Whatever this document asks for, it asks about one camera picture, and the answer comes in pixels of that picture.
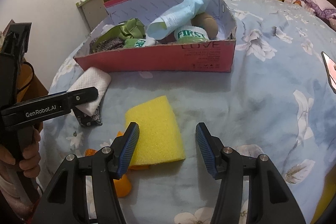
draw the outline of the yellow sponge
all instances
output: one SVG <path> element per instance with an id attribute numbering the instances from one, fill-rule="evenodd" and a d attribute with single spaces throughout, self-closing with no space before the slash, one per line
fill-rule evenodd
<path id="1" fill-rule="evenodd" d="M 166 96 L 129 109 L 125 119 L 126 127 L 130 122 L 136 122 L 140 128 L 130 166 L 185 159 L 180 130 Z"/>

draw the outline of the human hand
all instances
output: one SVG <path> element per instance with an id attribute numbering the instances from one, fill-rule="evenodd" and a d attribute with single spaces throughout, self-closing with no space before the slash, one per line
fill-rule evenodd
<path id="1" fill-rule="evenodd" d="M 40 140 L 40 133 L 34 129 L 33 143 L 23 150 L 22 156 L 24 159 L 19 162 L 19 167 L 24 171 L 25 177 L 36 178 L 40 173 Z M 0 145 L 0 160 L 10 165 L 15 165 L 16 163 L 11 153 L 3 145 Z"/>

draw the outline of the phone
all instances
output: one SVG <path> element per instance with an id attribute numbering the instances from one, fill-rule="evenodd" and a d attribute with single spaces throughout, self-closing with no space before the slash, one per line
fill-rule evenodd
<path id="1" fill-rule="evenodd" d="M 326 55 L 325 52 L 321 52 L 321 54 L 325 70 L 327 71 L 329 85 L 336 94 L 336 63 L 328 55 Z"/>

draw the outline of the blue floral bedsheet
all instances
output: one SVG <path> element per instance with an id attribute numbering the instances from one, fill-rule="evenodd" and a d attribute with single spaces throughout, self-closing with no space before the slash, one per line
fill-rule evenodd
<path id="1" fill-rule="evenodd" d="M 243 155 L 267 154 L 307 223 L 311 221 L 324 177 L 336 162 L 336 94 L 320 54 L 336 60 L 336 33 L 297 5 L 224 1 L 238 25 L 232 72 L 111 73 L 101 127 L 81 128 L 73 113 L 44 123 L 39 177 L 44 187 L 67 154 L 83 156 L 87 148 L 110 145 L 125 130 L 129 108 L 167 95 L 186 160 L 127 173 L 133 189 L 120 203 L 128 223 L 210 223 L 220 181 L 207 173 L 197 150 L 198 122 Z M 72 56 L 56 74 L 50 93 L 67 90 L 83 73 Z M 246 219 L 248 181 L 244 186 L 241 223 Z M 87 195 L 94 217 L 90 178 Z"/>

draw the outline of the green bow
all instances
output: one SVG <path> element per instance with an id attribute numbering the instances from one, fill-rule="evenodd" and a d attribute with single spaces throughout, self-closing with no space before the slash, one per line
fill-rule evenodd
<path id="1" fill-rule="evenodd" d="M 97 41 L 92 45 L 92 50 L 95 52 L 98 45 L 107 39 L 119 37 L 122 40 L 128 38 L 144 38 L 145 29 L 142 22 L 137 18 L 131 18 L 127 21 L 121 22 L 119 25 L 114 26 L 106 34 L 102 35 L 97 39 Z"/>

